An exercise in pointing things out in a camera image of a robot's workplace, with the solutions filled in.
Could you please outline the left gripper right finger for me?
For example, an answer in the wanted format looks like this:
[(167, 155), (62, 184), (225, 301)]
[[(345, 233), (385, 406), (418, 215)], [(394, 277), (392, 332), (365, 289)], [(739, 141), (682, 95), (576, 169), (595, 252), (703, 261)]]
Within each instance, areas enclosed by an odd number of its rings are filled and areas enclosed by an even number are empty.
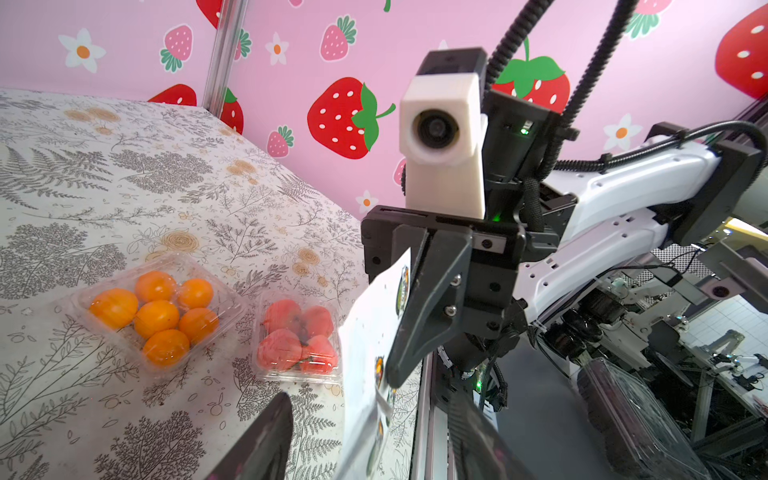
[(534, 478), (471, 398), (460, 394), (452, 396), (448, 407), (448, 429), (457, 479)]

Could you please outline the white sticker sheet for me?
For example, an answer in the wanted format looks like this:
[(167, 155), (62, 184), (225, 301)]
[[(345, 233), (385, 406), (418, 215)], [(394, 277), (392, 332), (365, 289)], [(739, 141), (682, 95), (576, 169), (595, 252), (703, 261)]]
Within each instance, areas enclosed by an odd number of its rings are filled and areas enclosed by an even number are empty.
[(381, 459), (394, 411), (386, 363), (408, 303), (410, 277), (406, 250), (355, 300), (339, 328), (345, 417), (337, 479), (370, 479)]

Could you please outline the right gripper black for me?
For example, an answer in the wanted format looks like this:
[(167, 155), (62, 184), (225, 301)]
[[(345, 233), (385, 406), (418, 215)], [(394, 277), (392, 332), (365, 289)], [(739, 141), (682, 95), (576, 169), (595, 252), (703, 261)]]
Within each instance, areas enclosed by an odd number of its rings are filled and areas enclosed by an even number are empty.
[(505, 354), (524, 326), (513, 289), (527, 247), (524, 227), (394, 207), (376, 207), (361, 223), (365, 271), (375, 279), (409, 256), (408, 298), (386, 360), (400, 388), (419, 362), (456, 337)]

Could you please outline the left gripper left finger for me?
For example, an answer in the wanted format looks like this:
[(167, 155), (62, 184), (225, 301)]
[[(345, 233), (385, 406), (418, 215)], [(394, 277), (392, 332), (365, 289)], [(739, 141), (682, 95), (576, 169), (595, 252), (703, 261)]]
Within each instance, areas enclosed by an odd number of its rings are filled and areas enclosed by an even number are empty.
[(280, 392), (213, 468), (207, 479), (284, 479), (293, 430), (290, 396)]

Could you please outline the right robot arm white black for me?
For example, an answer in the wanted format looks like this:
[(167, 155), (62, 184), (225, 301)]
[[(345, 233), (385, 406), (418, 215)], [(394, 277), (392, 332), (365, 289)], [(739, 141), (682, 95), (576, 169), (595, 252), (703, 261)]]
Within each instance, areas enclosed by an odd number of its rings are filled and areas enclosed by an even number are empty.
[(560, 113), (494, 87), (545, 1), (525, 3), (492, 53), (438, 50), (422, 61), (399, 105), (405, 204), (378, 206), (361, 226), (370, 278), (409, 260), (384, 363), (391, 387), (454, 339), (456, 368), (503, 356), (514, 336), (601, 272), (702, 239), (766, 168), (766, 136), (744, 121), (661, 124), (639, 149), (560, 158), (636, 8), (616, 4)]

